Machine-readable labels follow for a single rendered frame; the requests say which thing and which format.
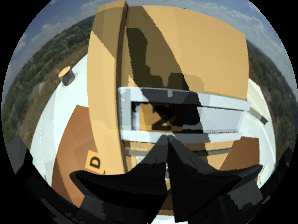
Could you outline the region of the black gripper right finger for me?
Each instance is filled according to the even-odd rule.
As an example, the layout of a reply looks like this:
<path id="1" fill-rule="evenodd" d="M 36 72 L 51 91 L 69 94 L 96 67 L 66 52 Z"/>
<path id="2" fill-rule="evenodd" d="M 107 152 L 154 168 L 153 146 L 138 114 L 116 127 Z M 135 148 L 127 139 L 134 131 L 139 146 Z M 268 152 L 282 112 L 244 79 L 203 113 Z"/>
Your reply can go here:
<path id="1" fill-rule="evenodd" d="M 168 135 L 166 139 L 166 164 L 173 197 L 174 224 L 188 221 L 189 217 L 212 204 L 217 197 L 254 180 L 263 168 L 262 164 L 255 164 L 253 167 L 234 171 L 218 171 L 186 148 L 177 137 Z"/>

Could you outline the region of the grey cylinder with orange top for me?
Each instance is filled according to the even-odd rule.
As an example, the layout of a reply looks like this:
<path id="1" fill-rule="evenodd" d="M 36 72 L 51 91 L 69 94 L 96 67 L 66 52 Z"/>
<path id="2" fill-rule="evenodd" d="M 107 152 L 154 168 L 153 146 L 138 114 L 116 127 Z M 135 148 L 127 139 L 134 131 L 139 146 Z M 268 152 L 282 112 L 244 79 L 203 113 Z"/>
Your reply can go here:
<path id="1" fill-rule="evenodd" d="M 71 84 L 74 80 L 74 75 L 71 67 L 64 68 L 63 71 L 59 73 L 59 79 L 64 85 Z"/>

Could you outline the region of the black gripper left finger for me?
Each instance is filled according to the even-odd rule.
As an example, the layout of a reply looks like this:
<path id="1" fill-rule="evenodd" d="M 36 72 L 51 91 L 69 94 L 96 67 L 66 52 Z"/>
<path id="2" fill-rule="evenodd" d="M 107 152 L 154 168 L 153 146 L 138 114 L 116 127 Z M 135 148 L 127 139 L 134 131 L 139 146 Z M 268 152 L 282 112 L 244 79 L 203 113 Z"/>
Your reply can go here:
<path id="1" fill-rule="evenodd" d="M 152 151 L 124 175 L 104 176 L 74 171 L 69 177 L 86 196 L 124 208 L 148 210 L 148 224 L 152 224 L 168 196 L 166 161 L 168 139 L 162 135 Z"/>

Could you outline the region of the white paper ticket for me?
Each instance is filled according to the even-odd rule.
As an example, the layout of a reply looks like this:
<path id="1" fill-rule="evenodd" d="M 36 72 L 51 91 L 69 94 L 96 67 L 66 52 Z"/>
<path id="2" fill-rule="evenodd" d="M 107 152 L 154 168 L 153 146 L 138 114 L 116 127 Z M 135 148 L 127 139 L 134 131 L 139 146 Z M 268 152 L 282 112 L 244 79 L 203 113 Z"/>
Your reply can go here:
<path id="1" fill-rule="evenodd" d="M 137 164 L 140 163 L 140 161 L 142 161 L 142 159 L 144 159 L 144 157 L 137 156 Z M 166 179 L 165 180 L 170 180 L 168 173 L 169 173 L 168 164 L 166 164 Z"/>

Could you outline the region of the white rectangular card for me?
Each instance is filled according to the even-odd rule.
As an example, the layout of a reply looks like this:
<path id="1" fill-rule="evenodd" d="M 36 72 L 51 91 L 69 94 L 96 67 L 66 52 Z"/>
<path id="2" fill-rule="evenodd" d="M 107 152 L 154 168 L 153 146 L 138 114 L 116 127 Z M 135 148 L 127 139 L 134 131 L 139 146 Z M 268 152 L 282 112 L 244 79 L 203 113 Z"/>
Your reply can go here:
<path id="1" fill-rule="evenodd" d="M 267 173 L 269 173 L 269 164 L 266 163 L 265 168 L 262 169 L 261 176 L 259 176 L 259 184 L 265 183 Z"/>

